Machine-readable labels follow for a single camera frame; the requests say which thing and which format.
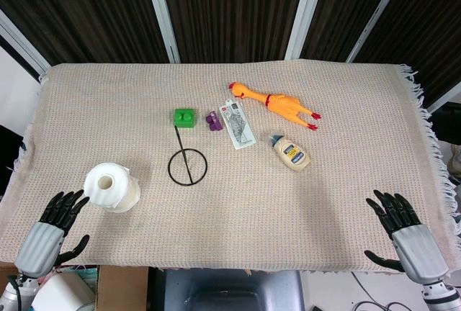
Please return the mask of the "black grey right robot hand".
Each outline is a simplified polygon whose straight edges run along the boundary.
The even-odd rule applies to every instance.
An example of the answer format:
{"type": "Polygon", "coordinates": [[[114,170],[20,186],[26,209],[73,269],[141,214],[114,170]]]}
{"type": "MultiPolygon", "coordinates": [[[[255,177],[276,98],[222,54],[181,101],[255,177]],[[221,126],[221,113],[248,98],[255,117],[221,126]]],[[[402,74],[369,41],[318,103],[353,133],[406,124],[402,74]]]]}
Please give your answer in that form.
{"type": "Polygon", "coordinates": [[[443,280],[449,271],[447,262],[410,202],[400,194],[378,190],[373,193],[379,201],[367,198],[366,202],[388,234],[398,259],[384,259],[370,250],[364,251],[366,257],[378,266],[405,273],[417,284],[430,285],[443,280]]]}

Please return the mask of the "black grey left robot hand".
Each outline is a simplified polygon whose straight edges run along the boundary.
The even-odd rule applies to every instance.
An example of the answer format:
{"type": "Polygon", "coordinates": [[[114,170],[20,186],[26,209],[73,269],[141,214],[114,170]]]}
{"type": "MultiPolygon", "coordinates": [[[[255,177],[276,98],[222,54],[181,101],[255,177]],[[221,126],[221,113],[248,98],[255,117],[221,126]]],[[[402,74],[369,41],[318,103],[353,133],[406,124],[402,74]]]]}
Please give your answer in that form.
{"type": "Polygon", "coordinates": [[[40,219],[27,234],[14,265],[27,278],[39,279],[61,266],[86,248],[90,236],[84,235],[77,246],[62,252],[61,247],[82,208],[89,202],[84,191],[57,193],[47,204],[40,219]]]}

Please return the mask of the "white paper towel roll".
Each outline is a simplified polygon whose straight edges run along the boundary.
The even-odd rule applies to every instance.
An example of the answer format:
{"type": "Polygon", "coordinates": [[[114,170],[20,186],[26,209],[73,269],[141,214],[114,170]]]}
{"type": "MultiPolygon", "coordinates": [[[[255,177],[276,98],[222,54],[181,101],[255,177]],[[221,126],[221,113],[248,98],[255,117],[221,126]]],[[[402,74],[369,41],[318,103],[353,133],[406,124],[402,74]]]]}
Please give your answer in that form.
{"type": "Polygon", "coordinates": [[[91,204],[108,212],[127,212],[140,199],[139,180],[124,166],[100,163],[86,175],[84,195],[91,204]]]}

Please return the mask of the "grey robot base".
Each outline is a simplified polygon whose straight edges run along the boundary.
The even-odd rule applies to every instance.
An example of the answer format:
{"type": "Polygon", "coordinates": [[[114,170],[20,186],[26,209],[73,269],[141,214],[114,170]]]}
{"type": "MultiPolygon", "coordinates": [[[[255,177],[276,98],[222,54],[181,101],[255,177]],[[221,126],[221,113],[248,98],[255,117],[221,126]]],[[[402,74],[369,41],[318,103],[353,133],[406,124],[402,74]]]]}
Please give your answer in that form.
{"type": "Polygon", "coordinates": [[[164,311],[305,311],[300,273],[169,270],[164,311]]]}

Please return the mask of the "white plastic container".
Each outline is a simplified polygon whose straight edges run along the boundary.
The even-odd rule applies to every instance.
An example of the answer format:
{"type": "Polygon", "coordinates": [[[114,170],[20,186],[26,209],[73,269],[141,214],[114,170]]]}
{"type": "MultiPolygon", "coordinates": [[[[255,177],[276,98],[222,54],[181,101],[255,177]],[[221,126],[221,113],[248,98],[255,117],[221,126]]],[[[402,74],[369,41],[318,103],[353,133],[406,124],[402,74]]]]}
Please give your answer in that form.
{"type": "Polygon", "coordinates": [[[94,311],[95,293],[77,273],[50,277],[32,301],[34,311],[94,311]]]}

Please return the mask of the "brown cardboard box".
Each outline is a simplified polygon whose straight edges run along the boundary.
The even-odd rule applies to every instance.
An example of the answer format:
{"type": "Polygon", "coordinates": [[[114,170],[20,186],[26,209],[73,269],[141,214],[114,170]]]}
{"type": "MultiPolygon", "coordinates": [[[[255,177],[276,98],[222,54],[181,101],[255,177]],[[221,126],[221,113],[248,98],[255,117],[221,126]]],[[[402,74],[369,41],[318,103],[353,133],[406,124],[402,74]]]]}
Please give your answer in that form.
{"type": "Polygon", "coordinates": [[[95,311],[146,311],[148,267],[99,266],[95,311]]]}

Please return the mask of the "black equipment case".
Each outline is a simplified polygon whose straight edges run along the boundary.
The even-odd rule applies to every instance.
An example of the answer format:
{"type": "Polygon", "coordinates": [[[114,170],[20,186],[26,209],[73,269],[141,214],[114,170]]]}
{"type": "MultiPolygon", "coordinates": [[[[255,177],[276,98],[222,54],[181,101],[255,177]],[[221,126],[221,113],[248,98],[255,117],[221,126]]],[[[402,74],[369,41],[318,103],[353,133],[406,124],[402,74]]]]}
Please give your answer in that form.
{"type": "Polygon", "coordinates": [[[0,201],[9,184],[19,150],[25,148],[23,137],[0,125],[0,201]]]}

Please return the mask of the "black box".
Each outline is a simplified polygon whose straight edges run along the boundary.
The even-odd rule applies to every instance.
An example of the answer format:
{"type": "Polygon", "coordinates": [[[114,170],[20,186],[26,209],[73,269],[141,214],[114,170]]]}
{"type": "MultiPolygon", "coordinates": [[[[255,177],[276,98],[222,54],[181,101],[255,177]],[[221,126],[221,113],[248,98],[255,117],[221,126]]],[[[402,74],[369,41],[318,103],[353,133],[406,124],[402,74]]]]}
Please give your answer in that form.
{"type": "Polygon", "coordinates": [[[447,102],[431,115],[430,122],[438,140],[461,145],[461,104],[447,102]]]}

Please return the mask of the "beige woven tablecloth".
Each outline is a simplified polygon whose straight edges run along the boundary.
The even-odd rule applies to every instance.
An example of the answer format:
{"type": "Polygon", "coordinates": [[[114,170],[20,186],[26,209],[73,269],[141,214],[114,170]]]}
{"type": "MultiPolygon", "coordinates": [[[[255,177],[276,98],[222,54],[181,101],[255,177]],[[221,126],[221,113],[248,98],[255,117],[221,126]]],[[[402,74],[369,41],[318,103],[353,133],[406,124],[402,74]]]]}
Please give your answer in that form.
{"type": "Polygon", "coordinates": [[[12,262],[32,224],[60,191],[113,162],[139,180],[125,213],[86,205],[63,244],[90,240],[77,264],[278,271],[374,271],[364,254],[395,258],[366,199],[402,194],[429,226],[451,270],[461,269],[461,224],[422,89],[400,64],[291,60],[242,64],[60,64],[43,77],[40,102],[0,201],[0,261],[12,262]],[[234,97],[239,82],[260,94],[300,100],[316,131],[234,97]],[[219,108],[241,104],[256,143],[236,150],[219,108]],[[196,110],[179,128],[185,148],[208,161],[194,186],[175,184],[179,150],[171,113],[196,110]],[[223,126],[211,131],[215,111],[223,126]],[[270,137],[284,135],[311,162],[286,167],[270,137]]]}

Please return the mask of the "green plastic block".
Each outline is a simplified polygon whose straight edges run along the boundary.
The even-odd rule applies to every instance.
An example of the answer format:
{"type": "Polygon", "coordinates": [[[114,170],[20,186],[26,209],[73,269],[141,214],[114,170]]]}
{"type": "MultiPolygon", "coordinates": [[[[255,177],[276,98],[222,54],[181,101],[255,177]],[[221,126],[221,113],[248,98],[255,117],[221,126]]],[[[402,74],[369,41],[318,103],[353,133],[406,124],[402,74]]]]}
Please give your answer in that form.
{"type": "Polygon", "coordinates": [[[196,126],[197,113],[192,108],[176,108],[171,113],[173,125],[181,129],[192,129],[196,126]]]}

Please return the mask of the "yellow rubber chicken toy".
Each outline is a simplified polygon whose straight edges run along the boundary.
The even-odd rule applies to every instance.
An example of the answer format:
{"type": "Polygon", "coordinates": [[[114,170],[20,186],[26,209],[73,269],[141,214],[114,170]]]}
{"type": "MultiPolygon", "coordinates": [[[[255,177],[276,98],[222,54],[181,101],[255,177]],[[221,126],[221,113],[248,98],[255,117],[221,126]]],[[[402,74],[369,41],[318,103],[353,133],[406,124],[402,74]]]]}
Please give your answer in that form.
{"type": "Polygon", "coordinates": [[[261,102],[270,112],[278,114],[286,120],[297,125],[316,131],[318,127],[314,124],[302,120],[299,113],[307,114],[315,120],[319,120],[321,115],[305,108],[299,99],[285,94],[260,94],[250,90],[245,85],[239,82],[231,83],[228,88],[231,90],[234,97],[245,99],[250,98],[261,102]]]}

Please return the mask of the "purple plastic block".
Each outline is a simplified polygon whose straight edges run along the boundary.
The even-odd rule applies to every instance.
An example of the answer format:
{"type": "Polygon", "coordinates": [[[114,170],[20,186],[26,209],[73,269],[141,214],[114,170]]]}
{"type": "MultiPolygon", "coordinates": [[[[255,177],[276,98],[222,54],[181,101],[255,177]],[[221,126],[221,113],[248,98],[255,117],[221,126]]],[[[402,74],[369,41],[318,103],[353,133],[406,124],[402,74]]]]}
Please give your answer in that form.
{"type": "Polygon", "coordinates": [[[211,131],[221,131],[223,129],[219,116],[216,114],[215,111],[211,111],[206,116],[205,120],[211,131]]]}

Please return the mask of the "carded blister pack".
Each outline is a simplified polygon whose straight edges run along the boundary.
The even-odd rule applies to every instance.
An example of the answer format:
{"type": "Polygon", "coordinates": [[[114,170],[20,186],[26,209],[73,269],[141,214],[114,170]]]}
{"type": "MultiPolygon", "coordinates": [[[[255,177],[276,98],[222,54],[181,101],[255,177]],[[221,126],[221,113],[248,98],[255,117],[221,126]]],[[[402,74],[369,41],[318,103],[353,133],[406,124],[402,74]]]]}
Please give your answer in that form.
{"type": "Polygon", "coordinates": [[[220,106],[219,111],[236,150],[256,143],[256,138],[239,102],[228,99],[220,106]]]}

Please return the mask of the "dark slatted partition panel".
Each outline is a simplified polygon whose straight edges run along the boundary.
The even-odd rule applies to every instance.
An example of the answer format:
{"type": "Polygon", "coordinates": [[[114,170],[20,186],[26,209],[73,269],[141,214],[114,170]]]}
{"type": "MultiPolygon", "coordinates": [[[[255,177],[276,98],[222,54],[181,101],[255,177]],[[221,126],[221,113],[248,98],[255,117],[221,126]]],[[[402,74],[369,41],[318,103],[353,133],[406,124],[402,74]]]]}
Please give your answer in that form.
{"type": "Polygon", "coordinates": [[[344,62],[381,0],[318,0],[301,58],[344,62]]]}
{"type": "Polygon", "coordinates": [[[0,0],[51,65],[167,63],[151,0],[0,0]]]}
{"type": "Polygon", "coordinates": [[[283,60],[299,0],[166,0],[182,63],[283,60]]]}
{"type": "Polygon", "coordinates": [[[432,105],[461,82],[461,0],[390,0],[355,61],[411,66],[432,105]]]}

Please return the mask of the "white partition frame post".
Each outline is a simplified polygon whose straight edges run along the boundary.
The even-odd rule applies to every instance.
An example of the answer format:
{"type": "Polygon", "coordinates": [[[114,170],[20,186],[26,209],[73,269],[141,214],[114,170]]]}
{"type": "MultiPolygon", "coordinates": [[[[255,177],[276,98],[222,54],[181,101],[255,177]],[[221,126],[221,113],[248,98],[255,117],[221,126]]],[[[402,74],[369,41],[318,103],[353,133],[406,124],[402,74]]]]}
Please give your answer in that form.
{"type": "Polygon", "coordinates": [[[51,67],[44,56],[22,34],[10,18],[0,9],[0,35],[37,73],[43,75],[51,67]]]}
{"type": "Polygon", "coordinates": [[[379,18],[382,16],[382,13],[385,11],[386,7],[390,3],[391,0],[380,0],[379,3],[377,4],[375,10],[373,11],[370,19],[364,26],[364,29],[362,30],[361,34],[357,38],[357,41],[355,42],[352,50],[348,54],[345,62],[346,63],[352,63],[356,59],[357,55],[359,54],[360,50],[362,49],[363,45],[366,43],[368,37],[370,36],[370,33],[373,31],[375,28],[375,25],[377,24],[379,18]]]}
{"type": "Polygon", "coordinates": [[[151,0],[170,63],[181,63],[166,0],[151,0]]]}
{"type": "Polygon", "coordinates": [[[427,108],[427,110],[429,113],[433,113],[437,111],[440,107],[442,107],[444,104],[453,99],[461,99],[461,81],[458,82],[455,86],[453,86],[449,91],[444,93],[440,98],[438,98],[433,104],[431,104],[427,108]]]}
{"type": "Polygon", "coordinates": [[[285,60],[294,60],[300,57],[317,3],[318,0],[299,0],[287,44],[285,60]]]}

